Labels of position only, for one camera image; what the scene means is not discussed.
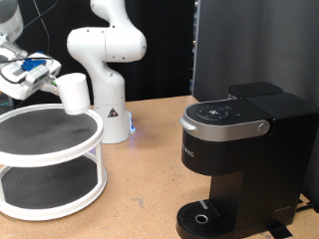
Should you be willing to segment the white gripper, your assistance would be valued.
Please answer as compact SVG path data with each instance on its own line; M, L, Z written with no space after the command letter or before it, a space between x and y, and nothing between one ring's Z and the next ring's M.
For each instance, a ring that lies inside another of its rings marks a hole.
M39 88L43 92L57 96L59 89L53 85L56 84L57 78L49 76L49 73L49 69L44 65L39 65L31 71L27 71L16 64L9 64L0 71L0 91L16 100L27 99ZM42 85L47 78L49 83Z

